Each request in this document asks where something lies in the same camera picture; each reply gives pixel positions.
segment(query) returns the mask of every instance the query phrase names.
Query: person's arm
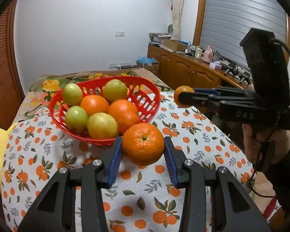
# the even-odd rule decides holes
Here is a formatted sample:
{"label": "person's arm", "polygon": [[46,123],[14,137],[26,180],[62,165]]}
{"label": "person's arm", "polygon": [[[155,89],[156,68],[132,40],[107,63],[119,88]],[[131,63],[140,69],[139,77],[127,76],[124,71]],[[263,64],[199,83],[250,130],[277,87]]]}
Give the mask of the person's arm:
{"label": "person's arm", "polygon": [[[271,129],[264,130],[253,138],[251,126],[243,124],[244,153],[251,163],[256,163],[260,142],[265,141],[270,132]],[[290,131],[277,130],[269,141],[276,142],[275,155],[265,176],[272,183],[278,202],[288,216],[290,214]]]}

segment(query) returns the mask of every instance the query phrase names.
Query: human hand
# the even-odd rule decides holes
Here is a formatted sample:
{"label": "human hand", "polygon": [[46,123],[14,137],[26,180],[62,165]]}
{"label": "human hand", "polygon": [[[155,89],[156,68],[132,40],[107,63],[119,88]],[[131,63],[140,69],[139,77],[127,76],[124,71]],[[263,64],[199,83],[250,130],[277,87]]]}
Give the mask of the human hand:
{"label": "human hand", "polygon": [[[266,138],[270,135],[272,128],[267,128],[257,133],[256,137],[252,137],[253,130],[251,125],[243,124],[243,135],[244,135],[244,153],[247,159],[255,164],[257,162],[257,156],[259,149],[261,147],[260,142],[264,142]],[[277,129],[272,136],[269,138],[268,142],[275,141],[275,152],[274,157],[271,161],[272,165],[275,165],[282,161],[285,155],[290,150],[290,131]]]}

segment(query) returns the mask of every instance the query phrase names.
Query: red basket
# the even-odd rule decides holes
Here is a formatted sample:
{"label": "red basket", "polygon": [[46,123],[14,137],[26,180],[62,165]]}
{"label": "red basket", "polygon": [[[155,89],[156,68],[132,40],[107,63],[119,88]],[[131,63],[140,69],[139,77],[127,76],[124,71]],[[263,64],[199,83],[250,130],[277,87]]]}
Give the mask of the red basket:
{"label": "red basket", "polygon": [[[160,105],[160,93],[158,88],[149,80],[140,77],[109,77],[109,78],[101,78],[101,79],[93,79],[84,82],[77,83],[78,86],[83,90],[83,96],[86,95],[96,95],[100,93],[100,96],[103,96],[102,88],[103,86],[112,79],[119,79],[122,81],[128,88],[130,88],[129,95],[126,97],[127,100],[131,101],[135,104],[136,108],[138,109],[138,114],[140,117],[140,123],[149,122],[157,113]],[[152,92],[155,94],[153,100],[142,90],[140,90],[140,86],[145,85],[148,87]],[[61,93],[62,90],[59,90],[55,96],[51,99],[49,103],[49,111],[51,117],[55,124],[63,130],[65,133],[71,135],[73,138],[78,139],[79,141],[85,143],[91,143],[97,146],[108,146],[112,145],[114,142],[114,138],[110,139],[91,139],[89,137],[88,132],[83,133],[72,133],[68,128],[64,120],[64,116],[66,115],[67,110],[69,107],[66,104],[61,104],[59,107],[59,121],[55,118],[55,105],[57,102],[62,101]]]}

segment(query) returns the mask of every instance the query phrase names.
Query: green fruit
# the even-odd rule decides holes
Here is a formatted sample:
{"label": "green fruit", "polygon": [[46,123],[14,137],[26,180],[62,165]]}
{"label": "green fruit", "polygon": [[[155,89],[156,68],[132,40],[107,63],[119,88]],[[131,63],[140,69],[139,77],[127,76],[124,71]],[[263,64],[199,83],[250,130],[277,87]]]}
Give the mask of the green fruit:
{"label": "green fruit", "polygon": [[66,124],[71,131],[82,132],[87,127],[88,115],[80,106],[72,106],[66,113]]}
{"label": "green fruit", "polygon": [[125,99],[127,96],[127,87],[120,80],[112,79],[104,86],[103,96],[110,103],[118,99]]}
{"label": "green fruit", "polygon": [[90,116],[87,130],[92,139],[109,139],[118,136],[116,120],[107,113],[95,113]]}
{"label": "green fruit", "polygon": [[78,105],[83,99],[83,92],[77,84],[67,84],[63,89],[61,97],[68,105]]}

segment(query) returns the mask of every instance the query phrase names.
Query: window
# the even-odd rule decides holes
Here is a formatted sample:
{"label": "window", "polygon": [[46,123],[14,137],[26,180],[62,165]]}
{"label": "window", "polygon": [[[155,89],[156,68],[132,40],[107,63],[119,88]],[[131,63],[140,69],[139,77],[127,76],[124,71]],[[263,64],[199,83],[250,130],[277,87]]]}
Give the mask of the window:
{"label": "window", "polygon": [[284,42],[286,13],[276,0],[206,0],[200,46],[248,67],[239,43],[252,27]]}

